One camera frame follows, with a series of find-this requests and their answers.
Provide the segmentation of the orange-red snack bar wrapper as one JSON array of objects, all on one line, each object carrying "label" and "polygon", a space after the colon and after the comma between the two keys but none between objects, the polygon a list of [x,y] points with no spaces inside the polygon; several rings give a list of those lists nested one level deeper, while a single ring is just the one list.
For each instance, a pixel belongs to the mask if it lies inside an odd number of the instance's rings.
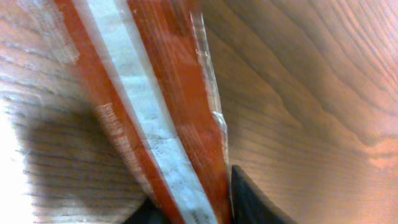
[{"label": "orange-red snack bar wrapper", "polygon": [[198,1],[55,2],[101,124],[172,223],[229,223],[227,133]]}]

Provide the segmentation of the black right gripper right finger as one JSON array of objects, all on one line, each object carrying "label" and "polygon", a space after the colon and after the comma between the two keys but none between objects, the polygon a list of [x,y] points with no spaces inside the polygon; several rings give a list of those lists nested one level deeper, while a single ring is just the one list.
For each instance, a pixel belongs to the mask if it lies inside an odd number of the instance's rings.
[{"label": "black right gripper right finger", "polygon": [[231,199],[234,224],[297,224],[238,165],[231,166]]}]

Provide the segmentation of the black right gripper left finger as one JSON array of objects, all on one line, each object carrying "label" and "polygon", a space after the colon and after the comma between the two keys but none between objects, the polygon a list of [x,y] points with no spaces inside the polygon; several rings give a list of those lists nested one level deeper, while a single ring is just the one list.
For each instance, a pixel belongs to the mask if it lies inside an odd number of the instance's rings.
[{"label": "black right gripper left finger", "polygon": [[144,203],[123,224],[169,224],[169,219],[147,197]]}]

